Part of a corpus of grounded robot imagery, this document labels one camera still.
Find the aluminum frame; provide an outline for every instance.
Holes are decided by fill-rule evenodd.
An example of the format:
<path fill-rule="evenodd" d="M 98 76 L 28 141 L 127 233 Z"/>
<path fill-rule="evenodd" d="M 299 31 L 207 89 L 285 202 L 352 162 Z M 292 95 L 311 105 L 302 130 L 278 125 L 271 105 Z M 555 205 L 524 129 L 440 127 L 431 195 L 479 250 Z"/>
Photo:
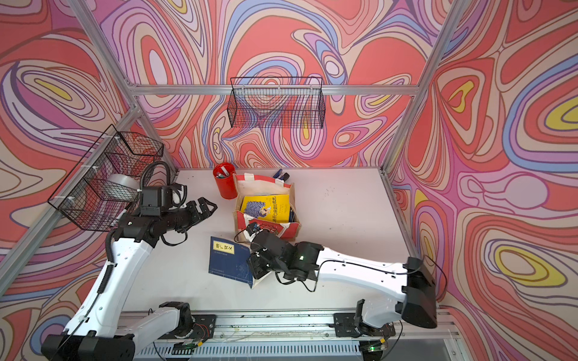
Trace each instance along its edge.
<path fill-rule="evenodd" d="M 195 315 L 217 315 L 214 336 L 208 342 L 236 342 L 239 340 L 263 341 L 330 341 L 346 340 L 335 337 L 335 329 L 329 327 L 334 322 L 333 314 L 337 312 L 355 313 L 355 308 L 326 310 L 261 310 L 261 311 L 192 311 Z M 123 311 L 118 320 L 118 330 L 122 330 L 146 317 L 147 311 Z M 460 330 L 453 316 L 444 309 L 437 310 L 438 327 L 424 329 L 402 321 L 403 339 L 440 338 L 459 340 Z M 380 337 L 360 336 L 356 340 L 375 340 Z"/>
<path fill-rule="evenodd" d="M 162 142 L 162 139 L 158 132 L 155 130 L 149 115 L 143 111 L 143 107 L 139 102 L 138 96 L 133 94 L 132 91 L 128 88 L 128 77 L 125 75 L 122 67 L 120 66 L 120 63 L 114 56 L 114 53 L 110 48 L 104 33 L 98 25 L 97 20 L 92 14 L 92 11 L 88 8 L 86 1 L 69 0 L 68 3 L 70 4 L 70 7 L 76 15 L 80 25 L 83 27 L 86 35 L 92 42 L 97 56 L 104 62 L 108 70 L 111 72 L 120 92 L 124 95 L 127 102 L 131 106 L 135 106 L 140 111 L 140 124 L 146 132 L 146 135 L 155 140 L 158 140 L 159 142 Z M 163 154 L 163 160 L 168 163 L 173 173 L 177 172 L 172 159 L 167 153 Z"/>
<path fill-rule="evenodd" d="M 126 112 L 116 128 L 119 131 L 128 130 L 139 114 L 139 110 L 135 107 Z M 70 193 L 72 188 L 84 176 L 88 168 L 98 159 L 104 152 L 106 146 L 112 138 L 105 138 L 100 145 L 92 152 L 92 154 L 83 163 L 83 170 L 76 172 L 74 176 L 63 186 L 60 196 Z M 54 229 L 56 224 L 62 219 L 62 214 L 54 207 L 46 204 L 46 209 L 42 212 L 34 225 L 26 231 L 22 238 L 16 243 L 14 247 L 4 257 L 0 263 L 0 296 L 4 295 L 6 290 L 10 287 L 12 282 L 20 274 L 24 266 L 32 258 L 36 250 L 40 247 L 42 242 L 48 237 L 50 232 Z"/>
<path fill-rule="evenodd" d="M 425 99 L 425 95 L 428 92 L 429 84 L 434 78 L 435 71 L 438 69 L 443 56 L 446 53 L 447 46 L 450 44 L 451 37 L 455 33 L 464 11 L 468 7 L 470 0 L 455 0 L 451 4 L 450 11 L 447 13 L 447 17 L 442 25 L 440 34 L 436 39 L 436 43 L 433 46 L 432 53 L 429 55 L 427 62 L 425 63 L 424 71 L 421 74 L 420 81 L 418 82 L 419 91 L 417 95 L 410 100 L 407 105 L 405 114 L 401 119 L 398 129 L 394 134 L 393 139 L 389 149 L 387 150 L 386 156 L 381 164 L 381 169 L 386 170 L 392 161 L 392 157 L 397 154 L 399 148 L 402 146 L 409 128 L 411 127 L 415 118 L 419 115 L 418 110 Z"/>
<path fill-rule="evenodd" d="M 129 128 L 136 117 L 140 116 L 141 124 L 145 129 L 148 136 L 161 140 L 158 133 L 156 132 L 153 123 L 149 119 L 146 112 L 142 111 L 142 105 L 139 101 L 139 96 L 141 95 L 229 95 L 231 88 L 230 85 L 140 85 L 140 84 L 130 84 L 128 78 L 122 71 L 122 68 L 113 55 L 111 48 L 109 47 L 102 30 L 100 29 L 96 19 L 92 15 L 92 12 L 86 5 L 84 0 L 69 0 L 70 6 L 77 19 L 79 20 L 81 26 L 84 28 L 89 39 L 92 41 L 97 55 L 102 59 L 103 63 L 111 71 L 118 88 L 120 89 L 123 96 L 125 96 L 127 102 L 132 106 L 132 109 L 123 116 L 123 120 L 117 124 L 119 130 L 126 130 Z M 384 162 L 381 165 L 382 172 L 386 169 L 386 166 L 391 161 L 392 154 L 396 154 L 397 149 L 401 146 L 402 140 L 409 131 L 409 127 L 417 115 L 417 110 L 419 104 L 424 99 L 427 92 L 428 84 L 431 82 L 436 68 L 443 57 L 444 51 L 447 48 L 451 36 L 453 35 L 457 24 L 459 23 L 461 16 L 469 4 L 469 0 L 455 0 L 452 3 L 450 11 L 442 25 L 442 30 L 436 43 L 433 46 L 432 54 L 426 61 L 424 71 L 420 77 L 417 85 L 328 85 L 323 88 L 326 95 L 367 95 L 367 94 L 378 94 L 378 95 L 410 95 L 413 97 L 410 100 L 406 108 L 405 115 L 403 116 L 399 129 L 397 130 L 392 144 L 386 154 Z M 103 142 L 97 150 L 95 150 L 92 156 L 89 157 L 85 164 L 91 164 L 99 155 L 99 152 L 105 148 L 105 142 Z M 398 223 L 402 228 L 402 234 L 406 240 L 408 250 L 412 253 L 413 243 L 411 242 L 410 236 L 408 234 L 407 225 L 403 218 L 401 217 L 399 206 L 395 202 L 395 198 L 388 182 L 387 176 L 382 174 L 382 180 L 386 188 L 387 194 L 390 198 L 390 202 L 396 211 L 396 216 L 398 218 Z M 73 177 L 71 181 L 66 185 L 66 187 L 73 184 L 76 177 Z M 35 251 L 38 249 L 42 241 L 46 236 L 52 231 L 58 220 L 62 217 L 56 210 L 51 207 L 47 207 L 49 212 L 44 212 L 40 220 L 31 227 L 28 232 L 23 236 L 23 238 L 18 242 L 18 244 L 10 250 L 6 258 L 0 264 L 0 295 L 2 295 L 12 281 L 16 278 L 21 269 L 26 265 Z M 247 312 L 243 311 L 230 311 L 230 312 L 195 312 L 199 313 L 213 313 L 218 316 L 217 327 L 220 330 L 220 335 L 225 337 L 228 333 L 229 336 L 233 337 L 235 334 L 235 325 L 243 326 L 243 332 L 250 332 L 250 330 L 260 330 L 264 331 L 269 329 L 270 332 L 273 329 L 281 333 L 274 334 L 279 340 L 289 339 L 295 340 L 295 335 L 297 338 L 306 337 L 307 340 L 311 340 L 311 337 L 319 337 L 326 340 L 330 335 L 328 331 L 332 331 L 327 325 L 332 323 L 332 314 L 334 312 L 353 312 L 354 310 L 305 310 L 305 311 L 249 311 L 251 314 L 255 315 L 258 313 L 257 317 L 246 317 Z M 121 315 L 122 319 L 127 319 L 130 317 L 137 316 L 138 312 L 123 312 Z M 304 325 L 302 321 L 306 319 L 303 317 L 307 315 L 307 324 Z M 319 318 L 321 324 L 311 325 L 310 316 L 314 315 Z M 444 317 L 451 318 L 449 313 L 443 314 Z M 453 325 L 453 321 L 448 321 L 449 324 L 443 329 L 442 333 L 439 334 L 435 330 L 419 329 L 412 330 L 411 326 L 408 325 L 407 329 L 404 328 L 404 333 L 402 337 L 415 337 L 415 338 L 460 338 L 460 333 Z M 304 332 L 304 334 L 291 334 L 289 333 L 291 329 L 297 332 Z M 248 337 L 254 341 L 259 341 L 258 337 Z"/>
<path fill-rule="evenodd" d="M 260 88 L 279 88 L 260 85 Z M 231 85 L 141 85 L 130 84 L 133 95 L 229 95 Z M 283 85 L 281 88 L 303 88 L 302 85 Z M 417 95 L 417 85 L 323 85 L 324 95 Z"/>

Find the colorful swirl pattern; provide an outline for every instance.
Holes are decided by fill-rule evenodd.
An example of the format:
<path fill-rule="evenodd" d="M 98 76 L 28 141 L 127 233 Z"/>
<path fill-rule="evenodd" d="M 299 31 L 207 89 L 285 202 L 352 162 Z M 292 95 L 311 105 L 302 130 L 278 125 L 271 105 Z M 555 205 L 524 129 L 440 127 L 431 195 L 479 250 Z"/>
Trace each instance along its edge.
<path fill-rule="evenodd" d="M 372 118 L 351 121 L 359 119 L 357 98 L 344 97 L 341 115 L 328 110 L 323 129 L 231 128 L 225 96 L 146 95 L 141 103 L 181 168 L 378 166 L 409 97 L 392 96 L 366 113 Z"/>
<path fill-rule="evenodd" d="M 1 262 L 127 105 L 65 0 L 3 2 L 0 34 Z M 0 299 L 0 360 L 42 359 L 103 261 L 100 233 L 61 221 Z"/>
<path fill-rule="evenodd" d="M 280 52 L 300 63 L 278 64 L 289 74 L 321 74 L 326 84 L 373 84 L 402 73 L 416 84 L 446 16 L 445 5 L 433 0 L 129 0 L 100 6 L 94 15 L 129 79 L 139 84 L 228 84 L 259 63 L 272 66 Z M 411 50 L 411 59 L 392 56 L 402 50 Z M 380 69 L 370 71 L 368 62 Z"/>
<path fill-rule="evenodd" d="M 388 167 L 475 360 L 578 359 L 577 44 L 576 2 L 473 1 Z"/>

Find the yellow book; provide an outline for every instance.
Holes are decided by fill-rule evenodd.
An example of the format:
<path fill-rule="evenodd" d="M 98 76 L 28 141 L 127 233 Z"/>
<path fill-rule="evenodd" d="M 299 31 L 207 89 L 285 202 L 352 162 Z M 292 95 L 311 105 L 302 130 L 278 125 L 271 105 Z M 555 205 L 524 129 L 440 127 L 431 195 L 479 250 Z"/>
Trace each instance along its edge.
<path fill-rule="evenodd" d="M 245 196 L 241 212 L 256 219 L 274 223 L 289 222 L 289 194 L 272 196 Z"/>

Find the cartoon illustration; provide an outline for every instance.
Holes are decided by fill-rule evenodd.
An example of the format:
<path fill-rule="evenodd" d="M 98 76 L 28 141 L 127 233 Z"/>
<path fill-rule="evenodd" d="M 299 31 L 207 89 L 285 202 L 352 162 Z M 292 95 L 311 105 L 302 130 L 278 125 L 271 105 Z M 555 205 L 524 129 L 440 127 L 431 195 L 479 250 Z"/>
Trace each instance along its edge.
<path fill-rule="evenodd" d="M 265 208 L 265 202 L 247 202 L 247 207 L 243 213 L 250 215 L 254 218 L 265 218 L 269 213 L 271 213 L 271 207 Z"/>

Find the book cover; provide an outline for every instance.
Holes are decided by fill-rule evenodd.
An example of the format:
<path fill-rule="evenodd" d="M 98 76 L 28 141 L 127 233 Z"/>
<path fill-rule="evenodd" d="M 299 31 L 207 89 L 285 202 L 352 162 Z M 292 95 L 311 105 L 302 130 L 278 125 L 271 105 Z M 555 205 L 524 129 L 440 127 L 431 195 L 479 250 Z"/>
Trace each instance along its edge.
<path fill-rule="evenodd" d="M 241 205 L 241 212 L 274 223 L 289 222 L 290 210 L 289 194 L 245 196 Z"/>
<path fill-rule="evenodd" d="M 209 273 L 247 283 L 253 287 L 253 275 L 247 258 L 251 251 L 242 244 L 211 237 Z"/>

